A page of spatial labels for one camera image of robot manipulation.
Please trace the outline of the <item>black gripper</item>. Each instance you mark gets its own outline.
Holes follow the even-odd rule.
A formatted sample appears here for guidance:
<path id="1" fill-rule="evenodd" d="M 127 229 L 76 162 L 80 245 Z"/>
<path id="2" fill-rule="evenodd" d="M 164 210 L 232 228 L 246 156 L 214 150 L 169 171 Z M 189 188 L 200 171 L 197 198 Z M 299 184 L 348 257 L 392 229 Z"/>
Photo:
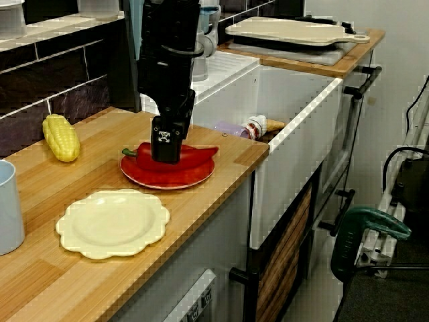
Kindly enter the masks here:
<path id="1" fill-rule="evenodd" d="M 154 99 L 160 116 L 151 121 L 151 157 L 156 162 L 177 164 L 182 142 L 188 139 L 196 93 L 165 92 Z"/>

